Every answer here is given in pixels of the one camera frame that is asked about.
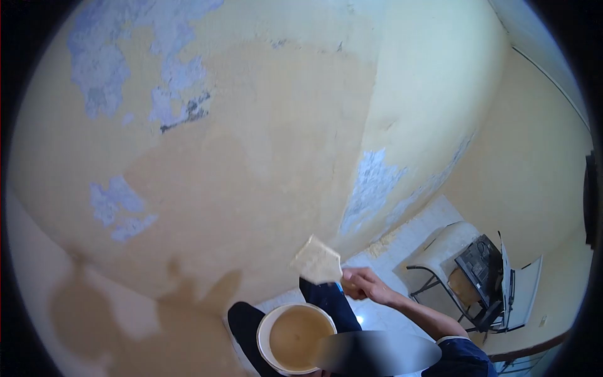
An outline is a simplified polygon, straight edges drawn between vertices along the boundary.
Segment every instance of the hand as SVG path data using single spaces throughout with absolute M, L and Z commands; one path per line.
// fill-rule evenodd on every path
M 382 305 L 392 305 L 400 294 L 393 291 L 368 267 L 344 268 L 343 292 L 355 300 L 367 297 Z

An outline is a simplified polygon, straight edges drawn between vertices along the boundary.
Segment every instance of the brown liquid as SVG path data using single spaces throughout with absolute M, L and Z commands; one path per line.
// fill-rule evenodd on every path
M 274 358 L 290 370 L 311 368 L 309 360 L 320 338 L 335 332 L 328 319 L 316 310 L 295 306 L 285 311 L 270 330 L 270 348 Z

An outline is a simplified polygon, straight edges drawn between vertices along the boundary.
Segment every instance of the white tile floor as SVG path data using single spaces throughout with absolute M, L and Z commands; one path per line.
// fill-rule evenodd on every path
M 377 258 L 373 257 L 365 250 L 348 259 L 343 263 L 343 267 L 371 267 L 383 282 L 392 289 L 407 296 L 408 289 L 406 285 L 394 273 L 396 267 L 416 250 L 417 247 L 419 247 L 437 228 L 461 220 L 463 220 L 462 216 L 456 211 L 446 197 L 442 195 L 433 200 L 429 206 L 425 207 L 412 220 L 394 230 L 395 238 L 386 246 L 386 251 Z M 299 289 L 285 292 L 273 299 L 264 301 L 261 304 L 256 305 L 256 308 L 263 312 L 269 312 L 277 306 L 292 302 L 304 302 L 304 298 Z M 364 330 L 402 331 L 431 339 L 417 325 L 396 310 L 369 300 L 354 301 L 348 297 L 348 302 L 356 316 L 362 317 L 361 326 Z M 226 318 L 224 318 L 224 325 L 227 330 L 229 330 Z M 230 334 L 230 337 L 243 368 L 250 376 L 258 376 L 247 357 L 243 354 L 241 347 L 232 337 L 232 334 Z M 410 373 L 404 376 L 419 377 L 420 373 Z

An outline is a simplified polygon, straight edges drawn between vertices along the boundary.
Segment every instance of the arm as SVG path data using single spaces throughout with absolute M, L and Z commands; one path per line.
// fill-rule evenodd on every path
M 368 267 L 344 268 L 343 277 L 342 286 L 346 295 L 356 300 L 368 297 L 398 310 L 434 340 L 453 335 L 469 337 L 456 320 L 393 291 Z

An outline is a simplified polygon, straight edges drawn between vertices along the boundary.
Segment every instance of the sleeve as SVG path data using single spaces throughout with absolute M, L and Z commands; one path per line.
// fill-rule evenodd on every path
M 465 337 L 443 337 L 436 344 L 442 350 L 440 360 L 421 373 L 421 377 L 496 377 L 488 355 Z

